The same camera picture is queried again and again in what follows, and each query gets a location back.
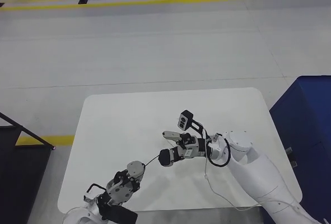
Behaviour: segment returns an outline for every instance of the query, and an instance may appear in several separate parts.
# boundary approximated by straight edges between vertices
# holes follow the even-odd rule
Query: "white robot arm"
[[[158,160],[162,166],[172,166],[187,158],[205,157],[212,165],[227,166],[245,192],[264,207],[276,224],[320,224],[296,201],[276,166],[253,147],[246,132],[208,136],[203,126],[193,120],[193,114],[187,110],[180,115],[178,127],[183,131],[191,127],[203,138],[189,133],[163,132],[163,137],[175,141],[177,146],[160,151]],[[219,165],[213,161],[225,162]],[[117,172],[106,188],[92,184],[84,196],[85,205],[70,210],[63,223],[104,224],[113,221],[135,224],[137,214],[122,207],[122,204],[139,190],[145,168],[145,164],[133,161],[126,170]],[[88,193],[93,186],[103,189],[104,193],[91,199]]]
[[[261,203],[276,224],[319,224],[290,193],[272,161],[252,147],[245,132],[230,132],[226,138],[231,148],[227,167],[245,192]],[[244,156],[247,161],[239,163]]]

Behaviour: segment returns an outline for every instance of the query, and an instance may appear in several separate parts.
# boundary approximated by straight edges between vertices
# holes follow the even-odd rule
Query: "white cable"
[[[305,217],[306,219],[308,219],[310,222],[315,223],[315,224],[318,224],[318,223],[319,223],[317,220],[313,219],[312,217],[308,217],[308,216],[302,214],[300,211],[298,211],[298,210],[299,210],[298,207],[295,207],[295,206],[293,206],[293,205],[291,205],[291,204],[289,204],[289,203],[287,203],[287,202],[283,202],[283,201],[281,201],[281,200],[265,200],[265,201],[263,201],[263,202],[260,202],[260,203],[255,204],[255,205],[253,205],[253,206],[251,206],[251,207],[249,207],[249,208],[238,209],[238,208],[237,208],[234,204],[232,204],[227,198],[225,198],[225,197],[222,196],[221,194],[217,193],[217,192],[214,191],[214,189],[212,188],[211,183],[210,183],[210,181],[209,181],[209,177],[208,177],[208,175],[207,175],[207,173],[206,173],[206,167],[207,167],[207,164],[208,164],[208,157],[207,157],[207,155],[208,155],[207,150],[208,150],[208,149],[207,149],[207,146],[206,146],[206,130],[205,130],[205,128],[203,128],[202,137],[203,137],[203,139],[204,139],[204,143],[205,143],[205,158],[206,158],[206,159],[205,159],[204,177],[205,177],[205,179],[207,180],[207,182],[208,182],[208,184],[209,184],[209,187],[210,187],[211,191],[212,191],[215,195],[217,195],[217,196],[221,197],[222,199],[224,199],[225,201],[227,201],[227,202],[228,202],[228,203],[229,203],[234,209],[236,209],[236,210],[239,211],[239,212],[243,212],[243,211],[250,210],[250,209],[252,209],[252,208],[254,208],[254,207],[260,206],[260,205],[262,205],[262,204],[264,204],[264,203],[268,203],[268,202],[280,202],[280,203],[283,203],[283,204],[286,204],[286,205],[290,206],[290,207],[291,207],[296,213],[298,213],[298,214],[304,216],[304,217]]]

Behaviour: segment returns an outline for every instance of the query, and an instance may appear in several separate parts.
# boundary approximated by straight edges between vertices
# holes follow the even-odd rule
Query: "blue cabinet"
[[[284,148],[293,150],[302,206],[331,224],[331,76],[299,77],[270,114]]]

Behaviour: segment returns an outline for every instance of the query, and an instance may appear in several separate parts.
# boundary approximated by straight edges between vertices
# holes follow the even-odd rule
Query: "gray floor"
[[[271,108],[309,74],[331,74],[331,0],[0,12],[0,111],[41,136],[75,134],[93,94],[255,87]],[[29,223],[60,223],[69,150],[52,154]],[[139,223],[260,222],[220,210]]]

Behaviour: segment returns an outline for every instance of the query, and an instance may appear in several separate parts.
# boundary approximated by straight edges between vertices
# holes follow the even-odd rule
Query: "black cable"
[[[226,166],[227,164],[229,164],[229,162],[230,162],[230,158],[231,158],[230,144],[229,144],[229,142],[227,141],[226,138],[223,138],[223,139],[224,139],[225,142],[226,142],[227,153],[229,154],[229,156],[228,156],[228,158],[227,158],[227,161],[226,161],[224,164],[216,164],[216,163],[214,163],[214,162],[211,160],[210,155],[208,155],[209,162],[210,162],[211,164],[213,164],[214,166],[216,166],[216,167],[224,167],[224,166]]]
[[[102,189],[102,190],[104,190],[104,191],[107,191],[107,190],[106,190],[105,188],[103,188],[101,185],[98,185],[98,184],[93,183],[93,184],[88,188],[87,193],[89,193],[89,191],[93,188],[93,186],[96,186],[96,187],[98,187],[98,188],[100,188],[100,189]]]
[[[149,161],[147,164],[145,164],[145,166],[147,166],[148,164],[150,164],[153,160],[155,160],[158,157],[159,157],[159,155],[157,155],[156,157],[154,157],[151,161]]]

